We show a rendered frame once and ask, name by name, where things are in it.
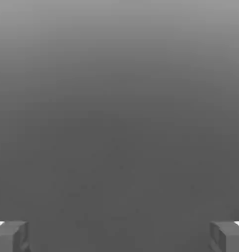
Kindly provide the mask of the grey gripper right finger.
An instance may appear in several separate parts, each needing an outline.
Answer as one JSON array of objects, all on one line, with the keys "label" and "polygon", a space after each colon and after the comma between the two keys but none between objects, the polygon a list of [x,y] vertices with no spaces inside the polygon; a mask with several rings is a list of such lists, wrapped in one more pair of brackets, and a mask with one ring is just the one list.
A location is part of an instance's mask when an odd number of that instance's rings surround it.
[{"label": "grey gripper right finger", "polygon": [[210,252],[239,252],[239,221],[212,221],[209,232]]}]

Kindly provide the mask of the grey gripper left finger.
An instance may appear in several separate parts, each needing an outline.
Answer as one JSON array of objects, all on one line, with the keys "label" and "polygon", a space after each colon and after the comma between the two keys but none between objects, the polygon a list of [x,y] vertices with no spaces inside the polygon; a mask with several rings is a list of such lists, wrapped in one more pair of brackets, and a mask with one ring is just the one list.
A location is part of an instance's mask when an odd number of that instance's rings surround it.
[{"label": "grey gripper left finger", "polygon": [[0,221],[0,252],[31,252],[27,221]]}]

